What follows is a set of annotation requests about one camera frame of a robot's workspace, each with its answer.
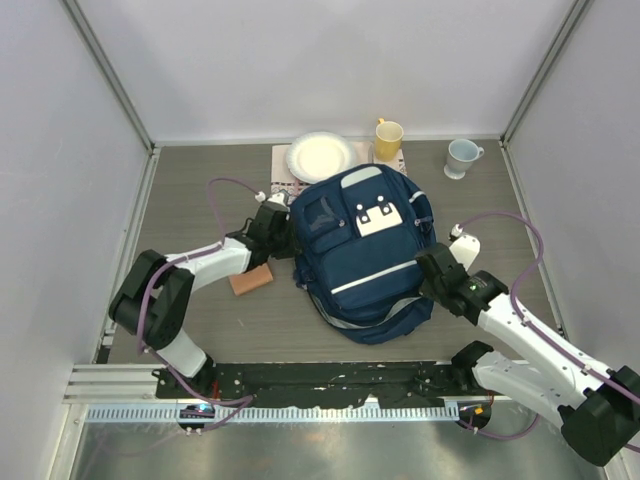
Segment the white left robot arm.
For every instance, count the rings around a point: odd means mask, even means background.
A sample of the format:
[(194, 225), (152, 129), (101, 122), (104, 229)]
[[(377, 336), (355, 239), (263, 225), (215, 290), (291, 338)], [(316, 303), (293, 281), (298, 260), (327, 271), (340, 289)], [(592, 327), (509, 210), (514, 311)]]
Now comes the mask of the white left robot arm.
[(266, 200), (241, 230), (212, 245), (173, 256), (142, 252), (111, 301), (108, 316), (176, 372), (187, 396), (203, 398), (213, 389), (215, 362), (183, 328), (191, 294), (250, 272), (270, 258), (292, 254), (289, 208)]

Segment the blue student backpack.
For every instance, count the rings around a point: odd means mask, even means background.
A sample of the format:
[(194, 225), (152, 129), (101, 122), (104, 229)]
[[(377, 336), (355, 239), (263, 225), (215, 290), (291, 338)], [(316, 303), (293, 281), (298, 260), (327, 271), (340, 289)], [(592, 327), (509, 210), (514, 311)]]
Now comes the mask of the blue student backpack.
[(383, 164), (307, 187), (290, 205), (294, 280), (325, 322), (353, 342), (385, 343), (431, 318), (416, 256), (435, 244), (426, 193)]

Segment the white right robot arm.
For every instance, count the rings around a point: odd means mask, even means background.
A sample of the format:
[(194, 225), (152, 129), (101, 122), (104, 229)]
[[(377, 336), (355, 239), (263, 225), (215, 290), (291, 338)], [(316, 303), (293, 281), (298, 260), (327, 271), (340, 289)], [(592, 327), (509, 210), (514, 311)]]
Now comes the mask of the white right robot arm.
[(467, 236), (418, 253), (420, 292), (524, 361), (474, 341), (451, 360), (453, 386), (465, 395), (483, 388), (511, 398), (557, 427), (584, 460), (607, 465), (639, 432), (638, 373), (628, 366), (614, 370), (570, 344), (490, 273), (469, 274), (478, 253), (478, 240)]

